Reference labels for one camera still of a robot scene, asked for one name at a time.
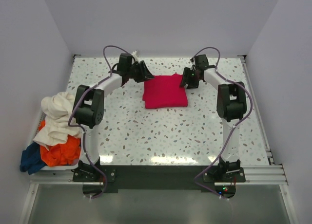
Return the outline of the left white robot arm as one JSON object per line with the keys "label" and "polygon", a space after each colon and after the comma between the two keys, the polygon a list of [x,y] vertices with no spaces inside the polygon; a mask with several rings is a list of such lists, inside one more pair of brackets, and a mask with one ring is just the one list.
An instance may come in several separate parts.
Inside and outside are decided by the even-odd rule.
{"label": "left white robot arm", "polygon": [[137,83],[153,79],[146,63],[137,60],[134,55],[122,53],[116,66],[109,66],[108,76],[97,83],[77,88],[72,114],[68,126],[79,127],[82,133],[81,150],[83,159],[91,167],[91,172],[106,185],[106,174],[96,166],[99,160],[98,149],[88,143],[90,132],[101,123],[104,117],[104,100],[108,94],[124,86],[130,79]]}

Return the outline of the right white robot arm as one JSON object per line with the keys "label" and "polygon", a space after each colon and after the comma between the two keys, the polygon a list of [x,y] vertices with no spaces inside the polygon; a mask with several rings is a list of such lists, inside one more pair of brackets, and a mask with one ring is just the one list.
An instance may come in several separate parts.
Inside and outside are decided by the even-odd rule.
{"label": "right white robot arm", "polygon": [[243,82],[226,79],[217,70],[217,65],[209,64],[206,55],[191,58],[192,67],[184,68],[180,87],[198,88],[205,81],[217,91],[216,111],[222,120],[223,146],[211,164],[195,177],[208,177],[213,182],[245,182],[244,170],[239,157],[239,125],[247,112],[247,90]]}

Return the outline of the magenta t shirt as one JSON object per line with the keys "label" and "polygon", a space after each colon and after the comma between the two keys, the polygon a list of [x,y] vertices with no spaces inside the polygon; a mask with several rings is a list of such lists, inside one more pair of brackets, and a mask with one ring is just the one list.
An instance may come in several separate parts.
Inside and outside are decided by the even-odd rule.
{"label": "magenta t shirt", "polygon": [[146,109],[180,108],[188,106],[184,87],[180,87],[182,75],[156,75],[144,82],[142,100]]}

